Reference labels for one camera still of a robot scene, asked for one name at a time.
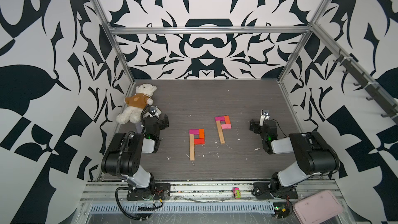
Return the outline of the orange block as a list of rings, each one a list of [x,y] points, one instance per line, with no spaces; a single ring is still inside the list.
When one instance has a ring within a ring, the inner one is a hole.
[[[200,133],[199,133],[199,139],[205,139],[205,132],[204,129],[199,129]]]
[[[231,124],[230,117],[229,116],[224,116],[224,122],[225,122],[225,124],[230,125]]]

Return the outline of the magenta block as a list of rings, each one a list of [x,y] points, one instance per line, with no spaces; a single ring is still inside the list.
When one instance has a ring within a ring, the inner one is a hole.
[[[200,135],[200,129],[191,129],[189,130],[189,134]]]
[[[215,121],[219,121],[221,124],[224,122],[224,123],[227,123],[226,122],[226,117],[225,116],[219,116],[219,117],[215,117]]]

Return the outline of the light pink block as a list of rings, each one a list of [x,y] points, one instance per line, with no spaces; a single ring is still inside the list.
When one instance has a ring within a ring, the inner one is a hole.
[[[222,125],[221,125],[221,128],[222,128],[223,130],[229,130],[229,129],[232,128],[232,126],[231,126],[231,124],[222,124]]]

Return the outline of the natural wood block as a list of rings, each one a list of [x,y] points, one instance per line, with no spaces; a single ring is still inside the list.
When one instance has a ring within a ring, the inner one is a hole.
[[[224,143],[225,143],[225,140],[224,140],[223,132],[218,132],[218,134],[219,134],[220,143],[221,143],[221,144],[224,144]]]
[[[190,147],[190,154],[189,154],[189,158],[191,161],[195,160],[195,150],[194,150],[194,146]]]
[[[193,134],[189,134],[189,144],[190,144],[190,148],[194,148],[194,135]]]
[[[217,125],[217,130],[219,133],[222,133],[222,126],[221,126],[221,121],[217,120],[216,121],[216,125]]]

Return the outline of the red block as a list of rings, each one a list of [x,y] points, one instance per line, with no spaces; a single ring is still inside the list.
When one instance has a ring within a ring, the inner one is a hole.
[[[205,139],[194,139],[195,145],[205,145]]]

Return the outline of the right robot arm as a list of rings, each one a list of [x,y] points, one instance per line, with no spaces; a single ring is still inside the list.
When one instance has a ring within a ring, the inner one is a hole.
[[[273,195],[288,189],[293,189],[314,175],[326,175],[337,172],[340,160],[334,149],[317,131],[305,133],[290,133],[279,139],[278,123],[267,119],[250,121],[249,129],[259,134],[265,152],[270,155],[292,153],[295,162],[286,169],[274,173],[268,186],[268,192]]]

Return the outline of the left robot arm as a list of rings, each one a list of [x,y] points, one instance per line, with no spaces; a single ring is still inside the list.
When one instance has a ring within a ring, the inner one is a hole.
[[[168,127],[167,115],[163,119],[147,117],[143,133],[116,133],[102,159],[102,172],[118,177],[132,189],[154,192],[154,177],[141,166],[141,156],[158,151],[160,131]]]

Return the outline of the grey cylindrical pouch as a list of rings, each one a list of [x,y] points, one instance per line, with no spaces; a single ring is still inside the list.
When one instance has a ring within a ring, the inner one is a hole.
[[[143,131],[144,127],[142,126],[141,122],[136,123],[135,126],[136,126],[136,132],[137,133],[141,133]]]

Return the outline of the white teddy bear brown shirt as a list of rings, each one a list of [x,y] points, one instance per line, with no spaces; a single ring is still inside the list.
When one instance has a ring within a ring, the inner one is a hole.
[[[131,122],[137,124],[141,121],[141,113],[147,105],[153,104],[152,96],[157,87],[151,84],[142,84],[136,87],[135,94],[125,98],[126,108],[116,117],[119,124]]]

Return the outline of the green circuit board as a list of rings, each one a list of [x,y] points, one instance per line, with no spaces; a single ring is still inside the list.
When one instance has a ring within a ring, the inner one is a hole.
[[[289,217],[293,213],[292,207],[293,205],[290,201],[275,203],[273,217],[276,219],[285,219]]]

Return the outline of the pink tray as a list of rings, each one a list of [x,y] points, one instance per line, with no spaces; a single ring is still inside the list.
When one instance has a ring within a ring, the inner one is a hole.
[[[301,224],[321,224],[343,212],[343,207],[329,190],[324,190],[294,203]]]

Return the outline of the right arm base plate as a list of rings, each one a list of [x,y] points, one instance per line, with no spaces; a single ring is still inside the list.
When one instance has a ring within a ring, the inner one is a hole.
[[[258,200],[296,200],[299,198],[296,186],[283,187],[278,184],[276,186],[272,186],[271,183],[254,183],[254,188],[251,193]]]

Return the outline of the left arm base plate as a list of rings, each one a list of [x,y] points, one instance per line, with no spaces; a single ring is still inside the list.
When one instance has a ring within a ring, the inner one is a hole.
[[[148,188],[130,189],[127,193],[128,201],[140,200],[168,200],[170,198],[171,184],[155,183]]]

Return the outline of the wall hook rail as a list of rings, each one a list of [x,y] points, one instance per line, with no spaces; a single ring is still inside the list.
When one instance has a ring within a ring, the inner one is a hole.
[[[359,63],[351,56],[346,55],[340,48],[339,57],[334,63],[339,63],[345,69],[344,75],[350,75],[355,80],[353,84],[367,92],[368,101],[375,101],[384,111],[382,118],[390,118],[395,124],[398,124],[398,102],[387,92],[382,85],[377,82]]]

